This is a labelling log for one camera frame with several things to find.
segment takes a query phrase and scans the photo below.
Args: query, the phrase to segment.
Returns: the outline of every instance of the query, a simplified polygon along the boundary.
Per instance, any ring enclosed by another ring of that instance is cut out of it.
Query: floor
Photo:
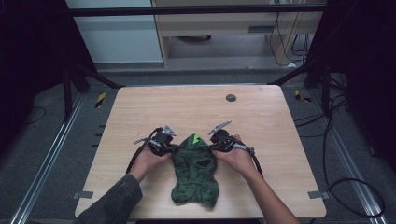
[[[301,62],[291,64],[300,66]],[[209,41],[195,38],[174,38],[170,51],[170,60],[166,68],[139,68],[133,72],[103,73],[102,75],[120,84],[135,85],[211,85],[211,84],[265,84],[274,81],[293,68],[279,65],[272,57],[271,49],[263,35],[251,36],[212,36]],[[335,75],[347,83],[347,78]],[[0,179],[0,223],[8,223],[26,197],[35,187],[37,193],[32,205],[26,207],[27,222],[31,223],[69,223],[74,219],[77,200],[73,199],[80,192],[91,167],[103,125],[117,94],[93,79],[88,78],[92,85],[89,93],[76,93],[75,101],[79,111],[67,132],[67,137],[58,142],[59,151],[47,156],[53,148],[58,132],[63,127],[63,89],[55,86],[43,91],[35,98],[35,107],[21,128],[20,134],[10,147],[12,154],[1,160]],[[296,125],[314,119],[320,114],[320,87],[306,90],[302,85],[304,75],[298,76],[282,86],[290,113]],[[312,102],[296,99],[295,90],[299,90],[304,98]],[[94,107],[98,95],[105,91],[106,99],[102,106]],[[335,98],[342,92],[332,90]],[[328,210],[326,217],[318,218],[315,223],[396,223],[396,175],[390,170],[384,158],[372,157],[370,146],[361,134],[358,124],[348,112],[344,98],[337,98],[341,103],[333,112],[333,125],[326,141],[326,167],[330,183],[339,178],[357,176],[366,180],[378,190],[387,205],[383,217],[369,219],[357,216],[341,206],[334,197],[325,200]],[[297,127],[299,135],[313,170],[319,189],[327,190],[323,174],[323,136],[326,119],[318,119],[307,125]],[[51,161],[45,178],[40,186],[36,183],[37,173],[42,171],[43,161]],[[367,188],[361,185],[343,183],[334,189],[336,195],[347,205],[365,212],[370,208],[362,204],[379,202],[375,194],[365,195]],[[312,223],[310,218],[302,218],[303,223]]]

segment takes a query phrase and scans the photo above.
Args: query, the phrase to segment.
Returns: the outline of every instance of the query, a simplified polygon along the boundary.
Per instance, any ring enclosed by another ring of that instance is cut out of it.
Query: green knit fabric
[[[213,177],[217,168],[216,157],[197,134],[192,134],[180,146],[172,154],[177,178],[172,200],[214,207],[219,196],[219,185]]]

